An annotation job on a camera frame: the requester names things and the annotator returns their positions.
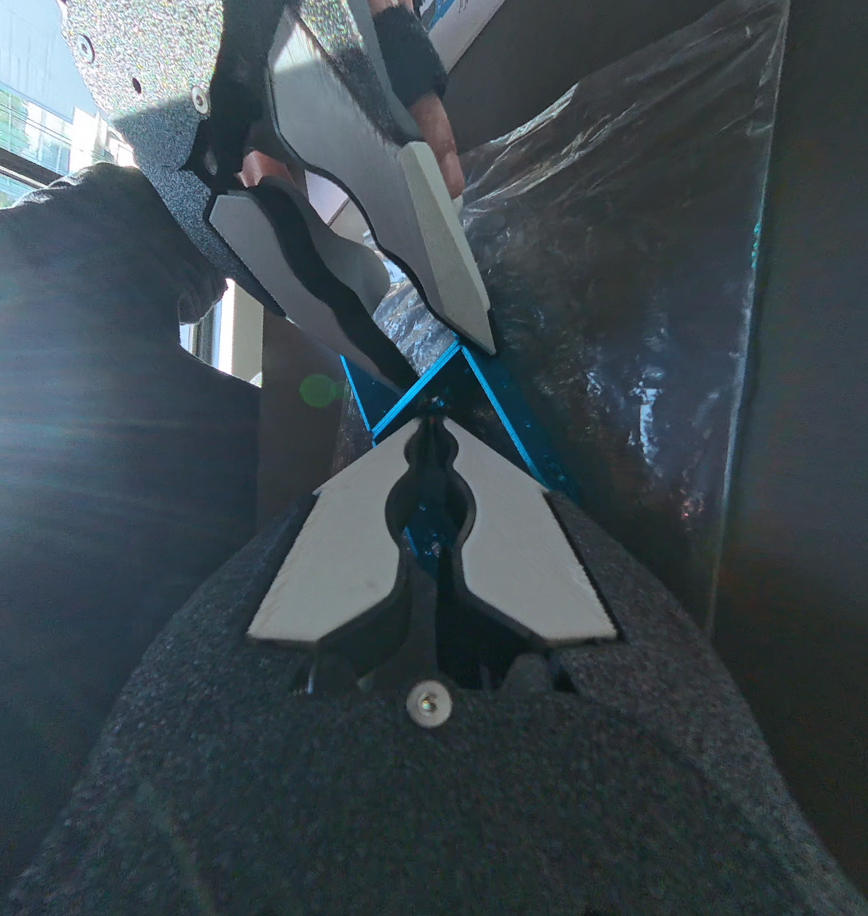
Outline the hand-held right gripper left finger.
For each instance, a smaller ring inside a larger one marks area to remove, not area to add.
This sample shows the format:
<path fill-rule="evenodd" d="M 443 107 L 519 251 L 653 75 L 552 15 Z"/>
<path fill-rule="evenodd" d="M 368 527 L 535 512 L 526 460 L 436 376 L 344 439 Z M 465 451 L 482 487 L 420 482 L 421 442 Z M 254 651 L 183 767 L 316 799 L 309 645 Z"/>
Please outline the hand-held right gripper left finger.
<path fill-rule="evenodd" d="M 312 510 L 247 635 L 319 647 L 395 593 L 400 549 L 386 502 L 409 471 L 405 450 L 420 420 L 373 447 L 314 492 Z"/>

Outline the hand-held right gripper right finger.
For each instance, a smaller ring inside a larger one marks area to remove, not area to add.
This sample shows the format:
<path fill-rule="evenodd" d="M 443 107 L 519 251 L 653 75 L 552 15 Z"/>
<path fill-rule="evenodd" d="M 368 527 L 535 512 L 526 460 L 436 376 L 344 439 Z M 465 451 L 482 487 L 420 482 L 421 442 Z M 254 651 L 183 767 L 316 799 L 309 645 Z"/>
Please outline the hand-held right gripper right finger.
<path fill-rule="evenodd" d="M 448 505 L 463 517 L 452 557 L 463 598 L 538 646 L 614 640 L 547 488 L 452 419 L 440 419 L 438 431 Z"/>

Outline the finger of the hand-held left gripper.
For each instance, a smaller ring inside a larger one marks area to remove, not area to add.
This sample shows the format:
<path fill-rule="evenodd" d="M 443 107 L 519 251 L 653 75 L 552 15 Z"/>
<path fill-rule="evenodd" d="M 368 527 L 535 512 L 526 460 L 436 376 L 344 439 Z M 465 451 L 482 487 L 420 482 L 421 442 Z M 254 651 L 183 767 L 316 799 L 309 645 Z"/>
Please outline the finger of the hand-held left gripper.
<path fill-rule="evenodd" d="M 218 196 L 212 228 L 308 337 L 391 388 L 417 374 L 373 320 L 391 281 L 368 247 L 334 233 L 292 184 L 264 177 Z"/>
<path fill-rule="evenodd" d="M 268 85 L 294 157 L 358 205 L 442 323 L 494 354 L 482 276 L 435 154 L 394 91 L 371 14 L 282 14 Z"/>

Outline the blue metal bracket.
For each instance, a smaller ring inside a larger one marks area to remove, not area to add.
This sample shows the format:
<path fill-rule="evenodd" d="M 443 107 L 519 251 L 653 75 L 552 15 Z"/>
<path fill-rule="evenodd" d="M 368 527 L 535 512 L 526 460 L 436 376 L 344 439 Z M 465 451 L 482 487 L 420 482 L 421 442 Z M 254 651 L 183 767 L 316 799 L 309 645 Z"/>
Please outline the blue metal bracket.
<path fill-rule="evenodd" d="M 340 358 L 351 402 L 374 448 L 438 397 L 444 412 L 518 469 L 549 490 L 579 503 L 579 488 L 526 403 L 520 385 L 496 357 L 480 354 L 453 337 L 423 369 L 417 382 L 397 394 Z"/>

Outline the grey desk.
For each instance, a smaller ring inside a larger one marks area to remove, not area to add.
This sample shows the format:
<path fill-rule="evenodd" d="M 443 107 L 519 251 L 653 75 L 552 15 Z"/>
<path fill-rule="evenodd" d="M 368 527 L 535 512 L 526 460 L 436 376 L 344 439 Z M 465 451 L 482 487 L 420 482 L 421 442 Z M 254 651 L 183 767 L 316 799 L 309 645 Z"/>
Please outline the grey desk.
<path fill-rule="evenodd" d="M 722 2 L 601 2 L 624 16 Z M 868 2 L 788 2 L 723 554 L 700 626 L 868 897 Z"/>

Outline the person's left hand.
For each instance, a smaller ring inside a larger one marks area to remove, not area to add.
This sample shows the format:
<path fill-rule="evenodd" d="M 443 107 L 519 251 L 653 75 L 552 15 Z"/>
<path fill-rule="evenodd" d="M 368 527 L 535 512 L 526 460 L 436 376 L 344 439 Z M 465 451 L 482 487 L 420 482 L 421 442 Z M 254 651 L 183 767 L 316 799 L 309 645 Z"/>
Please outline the person's left hand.
<path fill-rule="evenodd" d="M 243 154 L 243 185 L 257 186 L 264 177 L 287 177 L 307 169 L 280 140 L 268 85 L 268 53 L 284 13 L 370 13 L 385 66 L 398 99 L 414 118 L 433 150 L 451 198 L 463 191 L 463 174 L 449 118 L 433 84 L 440 60 L 420 26 L 412 2 L 222 2 L 224 34 L 221 66 L 215 76 L 237 79 L 264 101 L 268 112 L 257 118 Z"/>

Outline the white instruction sheet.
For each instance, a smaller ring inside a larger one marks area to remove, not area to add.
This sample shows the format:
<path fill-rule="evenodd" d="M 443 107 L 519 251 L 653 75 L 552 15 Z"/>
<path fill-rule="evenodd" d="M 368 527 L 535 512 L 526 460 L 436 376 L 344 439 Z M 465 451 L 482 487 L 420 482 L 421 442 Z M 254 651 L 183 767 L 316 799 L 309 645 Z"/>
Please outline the white instruction sheet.
<path fill-rule="evenodd" d="M 414 9 L 449 73 L 505 1 L 414 1 Z"/>

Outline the large clear plastic bag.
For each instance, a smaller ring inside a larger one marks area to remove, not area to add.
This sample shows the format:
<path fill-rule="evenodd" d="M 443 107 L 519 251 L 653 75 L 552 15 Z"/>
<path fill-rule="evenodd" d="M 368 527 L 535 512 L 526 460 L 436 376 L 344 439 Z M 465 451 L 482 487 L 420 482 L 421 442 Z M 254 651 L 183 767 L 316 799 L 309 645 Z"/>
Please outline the large clear plastic bag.
<path fill-rule="evenodd" d="M 700 626 L 723 554 L 788 7 L 722 2 L 463 162 L 497 360 L 579 504 Z M 374 318 L 419 375 L 457 338 L 406 281 Z"/>

